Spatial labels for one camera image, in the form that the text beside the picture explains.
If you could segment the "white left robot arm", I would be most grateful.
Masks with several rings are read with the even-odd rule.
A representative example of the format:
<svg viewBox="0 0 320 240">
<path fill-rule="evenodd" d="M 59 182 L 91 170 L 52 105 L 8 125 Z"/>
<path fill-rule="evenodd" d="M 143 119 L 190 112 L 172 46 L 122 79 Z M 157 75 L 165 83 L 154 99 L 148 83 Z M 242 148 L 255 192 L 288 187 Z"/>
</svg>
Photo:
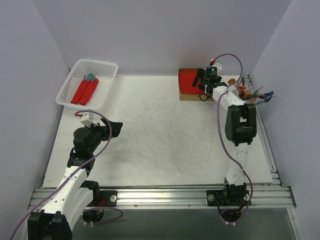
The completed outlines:
<svg viewBox="0 0 320 240">
<path fill-rule="evenodd" d="M 73 133 L 73 148 L 62 180 L 39 211 L 27 220 L 29 240 L 71 240 L 73 228 L 87 206 L 101 201 L 99 183 L 88 180 L 95 163 L 94 152 L 101 142 L 119 136 L 123 123 L 89 122 Z"/>
</svg>

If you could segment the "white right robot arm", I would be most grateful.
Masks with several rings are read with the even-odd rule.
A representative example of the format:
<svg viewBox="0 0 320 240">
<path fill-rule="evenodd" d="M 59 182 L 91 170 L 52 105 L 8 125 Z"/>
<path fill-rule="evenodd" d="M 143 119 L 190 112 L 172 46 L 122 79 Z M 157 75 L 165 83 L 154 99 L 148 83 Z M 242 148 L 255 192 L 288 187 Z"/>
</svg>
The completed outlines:
<svg viewBox="0 0 320 240">
<path fill-rule="evenodd" d="M 230 158 L 228 171 L 222 191 L 222 200 L 232 205 L 236 201 L 245 200 L 249 194 L 246 185 L 246 165 L 248 151 L 257 135 L 256 107 L 239 99 L 228 85 L 222 82 L 218 75 L 220 66 L 198 68 L 193 87 L 204 92 L 207 99 L 217 101 L 217 123 L 220 140 L 227 139 L 232 145 L 232 153 L 222 143 L 227 156 Z"/>
</svg>

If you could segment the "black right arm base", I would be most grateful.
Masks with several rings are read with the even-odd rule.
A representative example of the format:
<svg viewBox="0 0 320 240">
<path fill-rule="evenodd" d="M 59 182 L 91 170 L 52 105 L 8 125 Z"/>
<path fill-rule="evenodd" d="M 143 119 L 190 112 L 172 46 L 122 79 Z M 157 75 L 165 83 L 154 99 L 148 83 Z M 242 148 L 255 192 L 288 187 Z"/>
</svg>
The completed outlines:
<svg viewBox="0 0 320 240">
<path fill-rule="evenodd" d="M 252 194 L 248 190 L 231 193 L 230 190 L 207 190 L 206 202 L 209 207 L 217 207 L 226 225 L 236 225 L 252 204 Z"/>
</svg>

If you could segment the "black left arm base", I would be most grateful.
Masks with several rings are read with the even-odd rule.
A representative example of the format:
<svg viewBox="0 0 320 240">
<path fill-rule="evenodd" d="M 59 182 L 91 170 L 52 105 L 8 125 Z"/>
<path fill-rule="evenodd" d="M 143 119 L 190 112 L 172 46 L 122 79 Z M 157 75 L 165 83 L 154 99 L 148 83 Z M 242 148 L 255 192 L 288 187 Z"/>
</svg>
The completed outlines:
<svg viewBox="0 0 320 240">
<path fill-rule="evenodd" d="M 115 208 L 117 206 L 118 192 L 115 190 L 101 190 L 97 200 L 93 200 L 85 209 L 82 220 L 89 224 L 102 223 L 107 215 L 106 208 Z"/>
</svg>

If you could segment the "orange plastic spoon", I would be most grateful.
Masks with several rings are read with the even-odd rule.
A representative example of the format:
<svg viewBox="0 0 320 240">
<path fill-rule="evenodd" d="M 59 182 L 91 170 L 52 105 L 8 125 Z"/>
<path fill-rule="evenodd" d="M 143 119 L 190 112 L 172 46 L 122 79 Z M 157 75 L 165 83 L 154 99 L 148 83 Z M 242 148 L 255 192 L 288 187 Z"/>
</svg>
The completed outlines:
<svg viewBox="0 0 320 240">
<path fill-rule="evenodd" d="M 239 86 L 237 86 L 237 90 L 238 90 L 239 98 L 242 99 L 244 97 L 245 92 L 246 92 L 246 87 L 243 85 L 239 85 Z"/>
</svg>

